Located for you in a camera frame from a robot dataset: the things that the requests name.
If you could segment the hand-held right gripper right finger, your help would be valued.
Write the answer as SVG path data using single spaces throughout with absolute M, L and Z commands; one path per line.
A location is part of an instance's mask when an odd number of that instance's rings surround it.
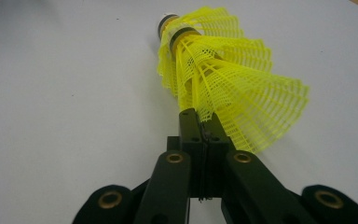
M 226 155 L 232 149 L 232 142 L 215 114 L 202 123 L 202 133 L 206 140 L 203 197 L 221 198 L 225 187 L 224 165 Z

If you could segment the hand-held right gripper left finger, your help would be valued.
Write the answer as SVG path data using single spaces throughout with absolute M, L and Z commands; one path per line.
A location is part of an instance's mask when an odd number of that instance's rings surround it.
M 202 156 L 204 146 L 200 124 L 194 108 L 179 113 L 179 134 L 168 137 L 167 149 L 184 151 L 190 156 L 190 197 L 203 198 Z

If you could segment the yellow plastic shuttlecock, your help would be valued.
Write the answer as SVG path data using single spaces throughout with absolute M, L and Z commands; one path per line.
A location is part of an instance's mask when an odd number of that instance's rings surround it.
M 170 75 L 174 56 L 172 51 L 180 36 L 186 35 L 243 37 L 243 30 L 238 18 L 223 7 L 201 7 L 182 16 L 164 14 L 158 24 L 158 73 L 162 77 Z
M 281 138 L 301 116 L 309 87 L 301 80 L 212 60 L 187 82 L 180 106 L 202 122 L 215 114 L 235 148 L 257 152 Z
M 166 29 L 161 33 L 158 73 L 172 94 L 183 96 L 185 85 L 204 71 L 202 63 L 212 60 L 268 72 L 270 49 L 260 39 L 244 36 L 202 35 L 195 28 Z

